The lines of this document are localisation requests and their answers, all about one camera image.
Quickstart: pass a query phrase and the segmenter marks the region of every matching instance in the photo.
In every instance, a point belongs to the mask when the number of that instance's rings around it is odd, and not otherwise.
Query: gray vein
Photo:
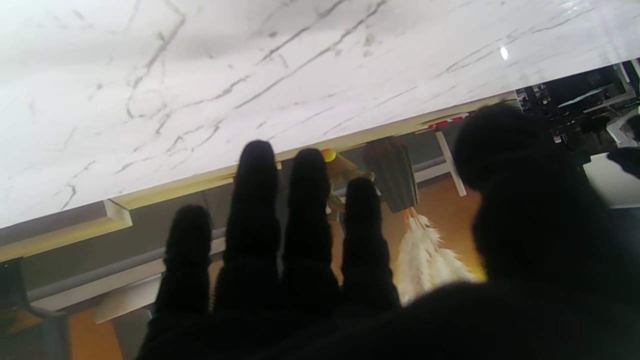
[[[205,143],[207,143],[209,140],[211,140],[211,138],[218,132],[218,130],[220,130],[220,126],[215,125],[214,128],[213,128],[213,131],[211,132],[211,134],[209,134],[209,136],[207,136],[207,138],[205,140],[202,140],[201,143],[199,143],[198,145],[192,147],[191,151],[193,152],[195,149],[203,146]]]
[[[273,18],[278,12],[280,12],[280,10],[286,8],[287,6],[295,3],[297,0],[289,0],[289,1],[285,1],[284,3],[280,4],[280,6],[278,6],[278,8],[276,8],[276,10],[273,10],[271,13],[269,13],[269,15],[267,15],[266,18],[264,18],[264,20],[260,23],[260,26],[258,26],[258,28],[253,32],[252,36],[254,36],[255,34],[257,34],[258,32],[260,32],[260,30],[262,30],[262,28],[269,22],[269,20],[271,20],[271,18]]]
[[[592,12],[593,10],[595,10],[594,8],[591,8],[585,12],[579,13],[578,15],[574,16],[574,17],[570,17],[569,19],[566,19],[565,21],[560,22],[559,24],[553,25],[553,26],[549,26],[548,28],[542,28],[542,29],[537,29],[535,31],[530,32],[530,34],[535,34],[535,33],[541,33],[542,31],[546,31],[546,30],[551,30],[554,28],[557,28],[558,26],[562,26],[564,24],[566,24],[567,22],[570,22],[571,20],[583,16],[586,13]]]
[[[214,97],[210,97],[208,99],[202,99],[202,100],[198,100],[195,102],[190,102],[189,104],[185,104],[182,105],[179,110],[184,109],[184,108],[188,108],[191,106],[195,106],[195,105],[200,105],[203,104],[205,102],[211,102],[211,101],[215,101],[218,100],[222,97],[227,96],[228,94],[231,94],[234,91],[234,88],[236,87],[236,85],[240,84],[240,83],[244,83],[248,78],[250,78],[249,75],[244,76],[236,81],[234,81],[233,83],[231,83],[231,85],[227,86],[224,90],[222,90],[218,95],[214,96]]]
[[[77,178],[78,176],[80,176],[80,174],[82,174],[83,172],[89,170],[89,167],[93,164],[95,164],[96,160],[91,161],[89,164],[87,164],[82,170],[80,170],[78,173],[76,173],[75,175],[73,175],[69,181],[67,181],[67,186],[69,186],[69,182],[71,182],[71,180]]]
[[[65,151],[67,150],[67,146],[69,145],[69,141],[71,141],[71,138],[74,137],[74,134],[76,133],[76,127],[74,126],[73,129],[71,129],[71,132],[69,133],[69,135],[67,136],[67,139],[65,140],[64,144],[62,145],[62,149],[60,149],[60,151]]]
[[[79,11],[77,11],[76,9],[71,10],[72,13],[74,13],[74,15],[81,21],[86,22],[86,19],[84,17],[84,15],[82,15],[82,13],[80,13]]]
[[[132,161],[130,163],[126,163],[125,165],[122,165],[120,170],[116,171],[116,174],[119,174],[119,173],[123,172],[124,170],[127,170],[128,167],[130,167],[131,165],[133,165],[135,163],[137,163],[137,161]]]
[[[171,144],[171,146],[169,146],[169,148],[165,152],[171,152],[171,150],[173,150],[173,148],[178,145],[178,142],[181,141],[184,141],[184,139],[182,138],[182,136],[178,135],[178,137],[176,137],[173,141],[173,144]]]
[[[179,163],[175,164],[174,166],[171,167],[171,170],[179,167],[180,165],[184,164],[187,161],[187,159],[181,160]]]
[[[158,60],[160,55],[162,55],[166,51],[167,47],[173,42],[173,39],[175,39],[175,37],[178,35],[178,33],[180,32],[180,30],[184,26],[184,23],[187,20],[186,16],[169,0],[165,0],[164,3],[167,6],[169,6],[173,10],[173,12],[175,12],[180,17],[180,21],[178,21],[178,23],[171,29],[171,31],[169,32],[169,35],[165,37],[165,40],[162,42],[162,44],[160,44],[160,46],[158,46],[156,51],[153,53],[153,55],[145,65],[145,68],[146,68],[145,72],[142,75],[138,76],[133,81],[133,85],[131,87],[131,95],[127,100],[127,115],[129,116],[130,119],[133,119],[133,114],[131,112],[131,100],[133,99],[133,95],[136,93],[136,90],[138,89],[138,85],[140,85],[140,83],[145,78],[147,78],[147,76],[151,73],[151,69],[156,64],[156,61]]]
[[[200,125],[200,126],[196,127],[195,129],[187,130],[187,131],[183,132],[181,136],[184,136],[184,135],[187,135],[187,134],[191,134],[191,133],[195,133],[196,131],[200,130],[203,127],[204,127],[204,125]]]
[[[71,196],[69,197],[69,199],[67,199],[67,202],[65,202],[65,204],[62,205],[62,208],[60,208],[60,211],[64,210],[69,205],[69,202],[71,202],[71,199],[73,199],[74,196],[76,196],[77,194],[75,185],[69,185],[69,187],[71,188]]]
[[[271,55],[275,54],[278,50],[282,49],[285,45],[287,45],[288,43],[290,43],[293,40],[295,40],[298,36],[304,34],[307,30],[309,30],[311,28],[311,26],[313,26],[313,25],[305,26],[304,28],[300,29],[297,33],[293,34],[293,36],[289,37],[287,40],[282,42],[280,45],[278,45],[278,46],[274,47],[273,49],[269,50],[267,52],[267,54],[265,56],[263,56],[262,59],[260,59],[260,61],[258,61],[258,64],[263,62],[264,60],[267,60],[268,58],[270,58]]]
[[[273,140],[276,136],[278,136],[278,135],[282,135],[282,134],[284,134],[284,133],[286,133],[286,132],[288,132],[288,131],[290,131],[290,130],[292,130],[292,129],[295,129],[296,127],[298,127],[298,126],[300,126],[300,125],[302,125],[302,124],[306,123],[307,121],[309,121],[309,120],[311,120],[311,119],[313,119],[313,118],[315,118],[315,117],[318,117],[318,116],[320,116],[320,115],[322,115],[322,114],[326,113],[327,111],[329,111],[329,110],[331,110],[331,109],[334,109],[334,108],[335,108],[335,106],[331,106],[330,108],[327,108],[327,109],[324,109],[324,110],[322,110],[322,111],[320,111],[320,112],[318,112],[318,113],[315,113],[315,114],[313,114],[313,115],[311,115],[311,116],[309,116],[309,117],[305,118],[305,119],[304,119],[304,120],[302,120],[301,122],[299,122],[299,123],[297,123],[297,124],[293,125],[292,127],[288,128],[288,129],[284,129],[284,130],[282,130],[281,132],[274,134],[273,136],[269,137],[269,138],[267,139],[267,141],[271,141],[271,140]]]
[[[384,104],[386,104],[386,103],[388,103],[389,101],[391,101],[391,100],[395,99],[396,97],[402,96],[402,95],[404,95],[404,94],[406,94],[406,93],[408,93],[408,92],[410,92],[410,91],[415,90],[417,87],[418,87],[418,86],[414,86],[414,87],[412,87],[412,88],[410,88],[410,89],[408,89],[408,90],[405,90],[405,91],[403,91],[403,92],[400,92],[400,93],[398,93],[398,94],[395,94],[395,95],[393,95],[392,97],[389,97],[388,99],[386,99],[386,100],[384,100],[384,101],[382,101],[382,102],[379,102],[378,104],[375,104],[374,106],[372,106],[372,107],[370,107],[370,108],[367,108],[366,110],[361,111],[360,113],[357,113],[356,115],[353,115],[352,117],[350,117],[350,118],[348,118],[348,119],[346,119],[346,120],[343,120],[342,122],[339,122],[339,123],[338,123],[338,124],[336,124],[335,126],[331,127],[329,130],[325,131],[325,132],[323,133],[323,135],[327,135],[330,131],[332,131],[332,130],[334,130],[334,129],[337,129],[338,127],[340,127],[340,126],[342,126],[342,125],[344,125],[344,124],[348,123],[349,121],[351,121],[351,120],[353,120],[353,119],[355,119],[355,118],[357,118],[357,117],[359,117],[359,116],[361,116],[361,115],[366,114],[367,112],[369,112],[369,111],[371,111],[371,110],[373,110],[373,109],[376,109],[376,108],[379,108],[380,106],[383,106]]]
[[[162,128],[164,127],[164,125],[171,119],[171,116],[173,115],[172,111],[169,111],[168,113],[164,114],[164,116],[162,117],[162,119],[160,120],[160,125],[157,127],[156,129],[156,134],[159,135],[160,134],[160,130],[162,130]]]
[[[131,25],[133,25],[133,20],[136,19],[136,16],[138,14],[138,10],[140,9],[140,3],[142,2],[142,0],[136,0],[136,3],[133,4],[133,11],[131,12],[131,14],[129,15],[129,20],[127,20],[127,25],[124,28],[124,32],[129,32],[129,29],[131,29]]]
[[[264,60],[267,60],[268,58],[270,58],[273,54],[275,54],[280,49],[285,47],[288,43],[292,42],[297,37],[299,37],[300,35],[302,35],[305,32],[307,32],[307,30],[309,30],[312,26],[316,25],[320,20],[322,20],[322,19],[326,18],[327,16],[329,16],[338,6],[340,6],[345,1],[348,1],[348,0],[338,0],[333,5],[331,5],[329,7],[329,9],[327,9],[327,10],[325,10],[323,12],[319,12],[318,16],[317,16],[317,19],[316,19],[316,21],[313,22],[313,24],[311,24],[309,26],[305,26],[304,28],[300,29],[297,33],[293,34],[293,36],[289,37],[287,40],[285,40],[284,42],[280,43],[280,45],[278,45],[278,46],[274,47],[273,49],[269,50],[267,52],[267,54],[264,57],[262,57],[262,59],[260,59],[260,61],[258,61],[258,64],[264,62]]]
[[[329,16],[338,6],[340,6],[345,1],[347,1],[347,0],[338,0],[333,5],[331,5],[331,7],[329,7],[329,9],[327,9],[327,10],[325,10],[323,12],[319,12],[318,13],[318,19],[324,19],[325,17]]]
[[[373,10],[371,10],[371,12],[369,12],[365,17],[363,17],[362,19],[360,19],[358,22],[356,22],[356,24],[352,27],[350,27],[349,29],[347,29],[342,36],[340,36],[340,38],[335,41],[334,43],[332,43],[331,45],[329,45],[327,48],[323,49],[322,51],[320,51],[319,53],[317,53],[316,55],[314,55],[313,57],[311,57],[311,59],[305,61],[302,65],[296,67],[292,72],[290,72],[289,74],[283,76],[280,79],[277,79],[274,83],[272,83],[271,85],[267,86],[265,89],[263,89],[261,92],[255,94],[253,97],[249,98],[248,100],[246,100],[245,102],[242,102],[241,104],[237,105],[234,107],[235,110],[242,108],[243,106],[247,105],[248,103],[258,99],[260,96],[264,95],[266,92],[268,92],[269,90],[271,90],[272,88],[274,88],[277,84],[281,83],[282,81],[289,79],[290,77],[292,77],[293,75],[295,75],[298,71],[300,71],[302,68],[306,67],[307,65],[309,65],[310,63],[312,63],[313,61],[315,61],[316,59],[318,59],[320,56],[328,53],[329,51],[331,51],[332,49],[334,49],[336,46],[338,46],[340,43],[342,43],[342,41],[347,38],[350,34],[352,34],[354,31],[356,31],[362,24],[364,24],[365,21],[369,20],[369,18],[371,18],[373,15],[376,15],[378,10],[380,10],[380,8],[387,3],[387,0],[381,0],[379,1],[376,6],[374,7]]]

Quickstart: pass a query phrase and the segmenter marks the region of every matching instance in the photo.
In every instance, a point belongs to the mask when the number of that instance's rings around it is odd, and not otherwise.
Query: marble table
[[[0,227],[640,57],[638,0],[5,0]]]

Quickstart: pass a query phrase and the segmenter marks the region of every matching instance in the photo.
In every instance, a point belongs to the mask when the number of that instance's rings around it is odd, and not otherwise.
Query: white feathers
[[[459,256],[440,247],[440,233],[429,219],[410,212],[408,230],[400,243],[394,282],[403,305],[439,285],[453,281],[475,281]]]

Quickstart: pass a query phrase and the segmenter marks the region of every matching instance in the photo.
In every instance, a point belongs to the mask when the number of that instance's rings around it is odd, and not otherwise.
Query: black object
[[[375,183],[392,213],[418,204],[418,187],[409,150],[390,136],[368,143],[362,155],[367,169],[376,174]]]
[[[21,262],[0,263],[0,354],[7,360],[71,359],[67,316],[29,305]]]

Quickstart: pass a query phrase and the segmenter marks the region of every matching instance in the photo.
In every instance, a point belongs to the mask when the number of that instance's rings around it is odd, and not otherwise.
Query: yellow object
[[[335,157],[338,156],[338,153],[335,152],[335,150],[333,149],[325,149],[322,150],[322,156],[324,156],[324,162],[325,163],[330,163],[333,160],[335,160]]]

